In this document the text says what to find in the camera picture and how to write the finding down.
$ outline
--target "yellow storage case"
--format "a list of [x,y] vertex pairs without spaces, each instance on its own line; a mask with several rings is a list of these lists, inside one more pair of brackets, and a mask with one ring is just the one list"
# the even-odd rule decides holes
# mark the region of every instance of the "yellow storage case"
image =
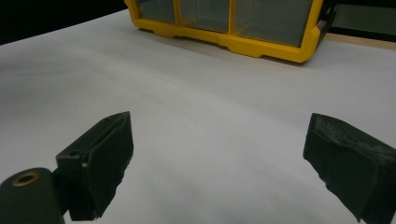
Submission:
[[135,26],[251,57],[310,59],[335,15],[326,0],[124,0]]

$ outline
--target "yellow plastic bin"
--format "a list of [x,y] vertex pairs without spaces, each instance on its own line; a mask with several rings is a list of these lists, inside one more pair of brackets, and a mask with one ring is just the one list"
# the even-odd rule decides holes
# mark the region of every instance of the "yellow plastic bin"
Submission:
[[157,35],[185,36],[251,57],[303,63],[327,32],[334,0],[124,0],[132,22]]

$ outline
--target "white table surface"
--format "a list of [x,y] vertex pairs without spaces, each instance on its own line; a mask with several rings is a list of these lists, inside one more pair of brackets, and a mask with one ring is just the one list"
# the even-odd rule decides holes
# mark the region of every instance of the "white table surface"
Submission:
[[308,122],[396,147],[395,74],[392,50],[325,40],[295,65],[139,31],[125,10],[0,47],[0,180],[54,170],[128,110],[134,157],[96,223],[357,223],[303,159]]

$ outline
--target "dark background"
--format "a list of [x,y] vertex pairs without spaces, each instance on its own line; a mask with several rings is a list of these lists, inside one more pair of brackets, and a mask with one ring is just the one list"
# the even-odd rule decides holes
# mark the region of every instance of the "dark background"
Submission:
[[[338,0],[338,3],[396,7],[396,0]],[[125,8],[122,0],[0,0],[0,45],[93,20]]]

